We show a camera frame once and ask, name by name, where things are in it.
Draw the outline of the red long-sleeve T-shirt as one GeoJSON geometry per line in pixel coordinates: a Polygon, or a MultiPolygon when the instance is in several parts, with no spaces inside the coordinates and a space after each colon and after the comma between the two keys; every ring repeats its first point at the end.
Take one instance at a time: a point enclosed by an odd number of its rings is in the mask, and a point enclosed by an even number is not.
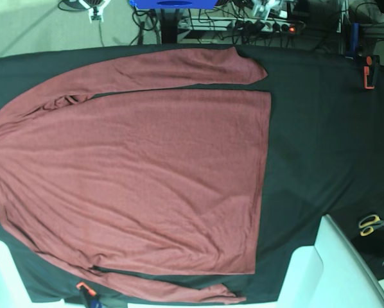
{"type": "Polygon", "coordinates": [[[151,302],[237,304],[159,275],[256,268],[271,96],[229,49],[68,71],[0,109],[0,224],[45,261],[151,302]]]}

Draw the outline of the white power strip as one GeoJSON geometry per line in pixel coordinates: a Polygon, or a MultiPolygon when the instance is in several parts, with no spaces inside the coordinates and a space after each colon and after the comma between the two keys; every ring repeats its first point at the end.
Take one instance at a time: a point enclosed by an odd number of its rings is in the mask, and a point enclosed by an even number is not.
{"type": "Polygon", "coordinates": [[[179,30],[191,31],[232,31],[247,30],[255,33],[288,33],[291,35],[299,34],[306,24],[302,21],[289,21],[286,19],[269,18],[265,21],[261,19],[242,19],[235,17],[184,17],[178,23],[179,30]]]}

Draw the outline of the black table cloth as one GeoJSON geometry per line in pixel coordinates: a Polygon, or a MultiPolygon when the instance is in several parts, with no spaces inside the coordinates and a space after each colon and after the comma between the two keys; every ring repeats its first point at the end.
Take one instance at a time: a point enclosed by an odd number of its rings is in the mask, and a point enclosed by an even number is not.
{"type": "MultiPolygon", "coordinates": [[[[0,109],[14,97],[56,75],[114,58],[179,48],[222,45],[144,45],[35,53],[0,58],[0,109]]],[[[360,237],[357,222],[375,212],[384,218],[384,67],[375,89],[363,88],[361,69],[337,55],[295,49],[236,46],[263,65],[255,84],[197,85],[189,89],[271,92],[272,113],[261,206],[256,274],[247,276],[148,276],[204,287],[224,283],[247,296],[244,304],[275,301],[290,255],[315,241],[321,216],[330,214],[369,265],[384,279],[384,228],[360,237]]],[[[78,282],[44,261],[0,225],[34,302],[75,296],[78,282]]]]}

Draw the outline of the blue box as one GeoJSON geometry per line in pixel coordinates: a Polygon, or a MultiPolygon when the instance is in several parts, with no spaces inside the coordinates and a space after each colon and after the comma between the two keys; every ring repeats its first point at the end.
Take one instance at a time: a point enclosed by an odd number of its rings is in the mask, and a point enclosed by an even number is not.
{"type": "Polygon", "coordinates": [[[129,0],[138,9],[212,9],[217,0],[129,0]]]}

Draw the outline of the orange black clamp bottom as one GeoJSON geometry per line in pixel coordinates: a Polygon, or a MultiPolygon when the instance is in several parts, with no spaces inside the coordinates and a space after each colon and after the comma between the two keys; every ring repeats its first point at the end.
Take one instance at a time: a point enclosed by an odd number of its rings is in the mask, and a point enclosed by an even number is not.
{"type": "Polygon", "coordinates": [[[84,307],[103,308],[103,304],[100,302],[97,292],[90,288],[85,282],[77,283],[76,288],[79,290],[80,298],[84,307]]]}

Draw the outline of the orange black clamp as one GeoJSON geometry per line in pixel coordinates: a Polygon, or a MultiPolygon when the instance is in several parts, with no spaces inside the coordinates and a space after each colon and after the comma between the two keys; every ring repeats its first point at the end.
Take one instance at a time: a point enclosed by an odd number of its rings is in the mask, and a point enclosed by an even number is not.
{"type": "Polygon", "coordinates": [[[365,58],[363,67],[364,87],[368,90],[375,88],[378,74],[380,71],[380,57],[378,55],[370,55],[365,58]]]}
{"type": "Polygon", "coordinates": [[[103,304],[100,302],[97,292],[90,288],[85,282],[77,283],[76,288],[79,290],[80,298],[84,307],[103,308],[103,304]]]}

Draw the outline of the orange black clamp right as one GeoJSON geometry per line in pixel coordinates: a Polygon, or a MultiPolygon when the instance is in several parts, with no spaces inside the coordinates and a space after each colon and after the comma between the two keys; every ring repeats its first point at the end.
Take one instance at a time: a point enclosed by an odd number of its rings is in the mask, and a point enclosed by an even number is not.
{"type": "Polygon", "coordinates": [[[380,57],[378,55],[370,55],[365,58],[363,67],[364,87],[368,90],[375,88],[378,74],[380,71],[380,57]]]}

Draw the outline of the black table stand post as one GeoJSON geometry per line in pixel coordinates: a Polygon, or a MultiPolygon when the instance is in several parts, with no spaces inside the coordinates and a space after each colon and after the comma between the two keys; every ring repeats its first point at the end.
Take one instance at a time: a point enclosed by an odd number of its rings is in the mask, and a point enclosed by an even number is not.
{"type": "Polygon", "coordinates": [[[182,16],[181,9],[158,9],[157,16],[161,26],[161,43],[176,44],[178,25],[182,16]]]}

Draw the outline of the yellow-handled scissors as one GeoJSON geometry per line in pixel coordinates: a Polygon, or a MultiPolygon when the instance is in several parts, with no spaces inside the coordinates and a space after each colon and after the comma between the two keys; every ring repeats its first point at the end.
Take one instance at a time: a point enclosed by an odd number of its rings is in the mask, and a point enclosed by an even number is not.
{"type": "Polygon", "coordinates": [[[384,227],[384,219],[377,214],[371,214],[358,222],[359,233],[362,237],[368,236],[379,228],[384,227]]]}

